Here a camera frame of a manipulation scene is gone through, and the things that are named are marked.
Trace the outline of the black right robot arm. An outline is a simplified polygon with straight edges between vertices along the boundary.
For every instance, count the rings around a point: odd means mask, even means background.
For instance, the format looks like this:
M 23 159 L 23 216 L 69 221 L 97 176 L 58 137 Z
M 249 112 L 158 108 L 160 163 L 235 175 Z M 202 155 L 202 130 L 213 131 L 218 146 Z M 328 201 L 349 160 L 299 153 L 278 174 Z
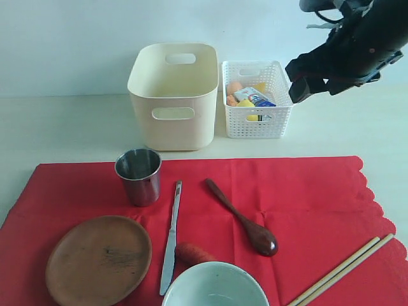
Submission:
M 289 96 L 299 103 L 321 92 L 336 95 L 380 79 L 407 44 L 407 1 L 300 1 L 300 9 L 320 15 L 337 9 L 327 40 L 286 66 Z

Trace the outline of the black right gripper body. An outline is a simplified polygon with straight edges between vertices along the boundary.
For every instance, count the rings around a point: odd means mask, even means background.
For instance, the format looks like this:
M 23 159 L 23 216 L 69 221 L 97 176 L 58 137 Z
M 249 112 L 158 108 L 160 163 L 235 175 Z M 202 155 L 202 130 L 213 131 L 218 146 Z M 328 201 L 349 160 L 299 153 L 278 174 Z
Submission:
M 328 20 L 327 40 L 286 66 L 291 84 L 299 78 L 368 80 L 402 56 L 407 44 L 407 1 L 335 1 L 340 20 Z

